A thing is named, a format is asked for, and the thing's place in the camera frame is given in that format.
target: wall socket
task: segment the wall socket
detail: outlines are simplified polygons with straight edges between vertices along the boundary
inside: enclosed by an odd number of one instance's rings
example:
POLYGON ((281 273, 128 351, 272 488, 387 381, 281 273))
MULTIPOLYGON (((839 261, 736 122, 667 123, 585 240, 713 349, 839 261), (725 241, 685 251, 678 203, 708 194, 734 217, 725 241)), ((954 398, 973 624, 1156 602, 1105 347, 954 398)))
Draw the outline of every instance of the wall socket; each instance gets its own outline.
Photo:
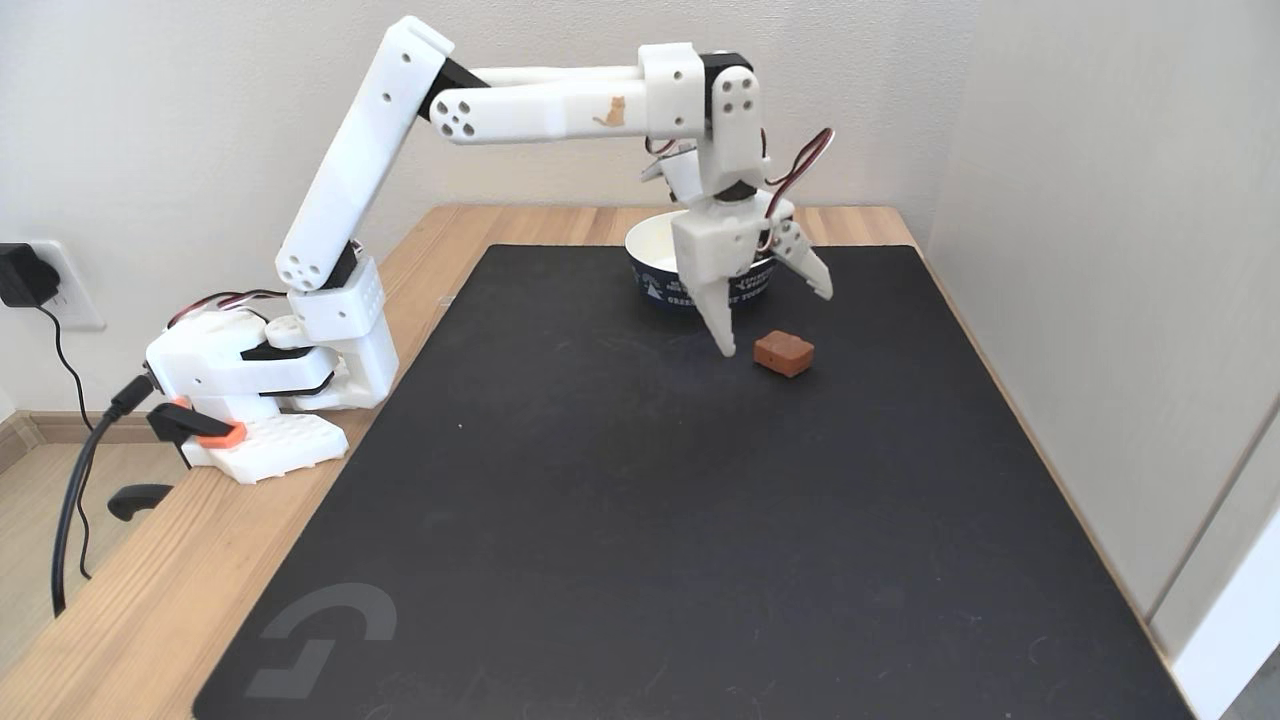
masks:
POLYGON ((101 331, 106 328, 102 316, 84 288, 84 281, 72 264, 70 255, 56 240, 24 240, 36 251, 36 256, 58 270, 58 295, 45 302, 49 310, 61 323, 64 331, 101 331))

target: blue bowl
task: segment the blue bowl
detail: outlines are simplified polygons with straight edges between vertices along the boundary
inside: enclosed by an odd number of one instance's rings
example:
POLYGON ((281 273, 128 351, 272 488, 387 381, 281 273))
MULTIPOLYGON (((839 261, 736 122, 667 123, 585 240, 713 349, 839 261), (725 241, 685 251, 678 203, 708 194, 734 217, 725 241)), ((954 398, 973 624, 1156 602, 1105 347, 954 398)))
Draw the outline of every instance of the blue bowl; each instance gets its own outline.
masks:
MULTIPOLYGON (((631 258, 631 272, 636 278, 636 287, 652 302, 677 310, 692 310, 694 301, 689 297, 685 283, 680 282, 676 272, 676 246, 671 238, 671 220, 687 213, 677 210, 657 215, 636 223, 627 231, 623 245, 627 256, 631 258)), ((774 261, 772 256, 756 255, 745 273, 728 282, 730 306, 746 302, 759 297, 769 287, 769 277, 773 274, 774 261)))

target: black mouse pad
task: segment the black mouse pad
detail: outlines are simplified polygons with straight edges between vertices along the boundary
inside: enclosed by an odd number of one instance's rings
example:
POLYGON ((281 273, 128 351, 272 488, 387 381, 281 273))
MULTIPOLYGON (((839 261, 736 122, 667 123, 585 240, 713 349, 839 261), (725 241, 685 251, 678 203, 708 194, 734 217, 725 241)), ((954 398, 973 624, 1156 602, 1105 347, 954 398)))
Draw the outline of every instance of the black mouse pad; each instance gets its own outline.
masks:
POLYGON ((197 717, 1190 717, 916 252, 819 254, 726 360, 621 249, 490 249, 197 717))

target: power adapter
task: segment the power adapter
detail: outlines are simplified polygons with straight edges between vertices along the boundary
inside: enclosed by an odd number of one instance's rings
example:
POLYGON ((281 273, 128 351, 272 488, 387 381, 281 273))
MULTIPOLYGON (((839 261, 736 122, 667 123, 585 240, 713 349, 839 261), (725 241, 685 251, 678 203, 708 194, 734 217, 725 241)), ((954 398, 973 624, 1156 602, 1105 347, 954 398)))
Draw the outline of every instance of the power adapter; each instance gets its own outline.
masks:
POLYGON ((58 295, 60 282, 26 242, 0 242, 0 301, 9 307, 40 307, 58 295))

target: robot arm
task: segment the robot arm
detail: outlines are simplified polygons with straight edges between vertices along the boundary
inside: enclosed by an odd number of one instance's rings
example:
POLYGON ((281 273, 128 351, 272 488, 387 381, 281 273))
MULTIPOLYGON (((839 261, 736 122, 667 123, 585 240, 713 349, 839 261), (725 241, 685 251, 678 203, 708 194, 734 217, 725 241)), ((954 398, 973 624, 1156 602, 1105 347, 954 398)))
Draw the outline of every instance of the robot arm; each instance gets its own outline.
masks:
MULTIPOLYGON (((735 351, 728 281, 746 272, 760 240, 819 296, 831 296, 827 268, 791 220, 791 204, 760 190, 769 167, 760 86, 740 55, 645 45, 636 65, 472 73, 452 51, 417 18, 387 31, 275 258, 292 314, 270 323, 247 311, 178 322, 147 350, 165 395, 250 423, 250 443, 252 423, 296 421, 276 418, 282 407, 372 407, 387 397, 398 359, 378 269, 355 232, 419 117, 457 145, 620 136, 696 143, 641 177, 664 176, 690 210, 672 223, 680 278, 726 356, 735 351)), ((183 448, 196 464, 256 482, 344 451, 332 437, 323 445, 289 461, 266 447, 260 455, 273 460, 253 469, 229 468, 216 450, 183 448)), ((242 448, 237 457, 256 454, 242 448)))

